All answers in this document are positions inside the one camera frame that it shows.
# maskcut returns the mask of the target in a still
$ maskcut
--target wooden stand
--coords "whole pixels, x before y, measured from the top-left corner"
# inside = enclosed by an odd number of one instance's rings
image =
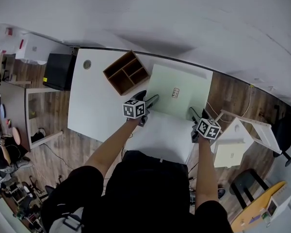
[[[103,73],[121,96],[150,77],[133,51],[124,54]]]

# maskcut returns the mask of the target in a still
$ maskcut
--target black t-shirt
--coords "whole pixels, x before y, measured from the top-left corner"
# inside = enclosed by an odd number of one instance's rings
[[[66,213],[84,207],[82,232],[108,229],[143,231],[159,229],[231,233],[225,209],[216,201],[189,213],[188,179],[162,163],[119,163],[101,196],[104,179],[92,166],[72,171],[44,201],[41,218],[49,232],[52,223]]]

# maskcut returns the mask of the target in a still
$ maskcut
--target table leg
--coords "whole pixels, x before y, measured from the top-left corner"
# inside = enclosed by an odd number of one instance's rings
[[[264,189],[264,191],[266,191],[269,188],[267,186],[267,184],[263,181],[263,179],[261,179],[261,177],[253,169],[250,170],[250,174],[260,184],[260,186],[262,186],[262,188]]]
[[[247,197],[249,198],[250,202],[253,202],[254,198],[252,197],[251,193],[249,192],[249,190],[247,189],[247,187],[245,187],[243,189],[243,191],[245,192],[245,194],[247,195]]]
[[[48,135],[48,136],[42,138],[41,140],[35,141],[35,142],[31,143],[31,149],[34,149],[34,148],[36,148],[36,147],[38,147],[38,146],[40,146],[40,145],[42,145],[50,140],[53,140],[62,134],[63,134],[63,132],[59,131],[57,133]]]
[[[231,188],[234,191],[234,194],[235,194],[237,200],[241,204],[242,209],[246,208],[247,207],[247,204],[244,201],[244,199],[242,198],[241,193],[239,192],[239,190],[237,189],[237,187],[236,187],[236,185],[234,183],[231,184]]]
[[[44,92],[59,92],[59,90],[55,90],[53,88],[43,87],[43,88],[28,88],[26,89],[27,94],[31,93],[44,93]]]
[[[7,83],[19,85],[19,84],[31,84],[31,81],[8,81]]]

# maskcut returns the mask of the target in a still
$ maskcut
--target white table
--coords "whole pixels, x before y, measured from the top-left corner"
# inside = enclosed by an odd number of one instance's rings
[[[146,90],[148,81],[120,96],[104,76],[103,70],[122,55],[124,52],[121,51],[79,50],[70,93],[69,129],[103,142],[125,123],[122,103],[137,92]],[[159,64],[198,75],[211,84],[212,71],[159,57],[137,56],[150,74],[153,65]],[[87,70],[83,68],[85,60],[91,61],[91,67]],[[202,108],[206,107],[207,97],[200,102]],[[193,122],[151,111],[145,127],[137,127],[125,149],[140,150],[153,157],[184,164],[193,149],[192,126]]]

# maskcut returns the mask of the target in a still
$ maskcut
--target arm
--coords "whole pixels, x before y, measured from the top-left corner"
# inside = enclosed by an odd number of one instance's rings
[[[4,140],[2,139],[1,140],[1,149],[2,149],[2,152],[3,152],[3,156],[5,158],[5,160],[8,162],[8,164],[10,165],[11,164],[11,158],[10,158],[10,155],[9,155],[9,152],[8,150],[6,149],[6,147],[4,146]]]
[[[199,160],[196,180],[195,209],[206,201],[218,201],[218,184],[212,161],[210,143],[201,135],[198,137],[198,143]]]
[[[97,168],[103,177],[106,176],[110,166],[125,145],[127,139],[139,124],[138,119],[129,119],[111,135],[100,147],[89,157],[85,166]]]

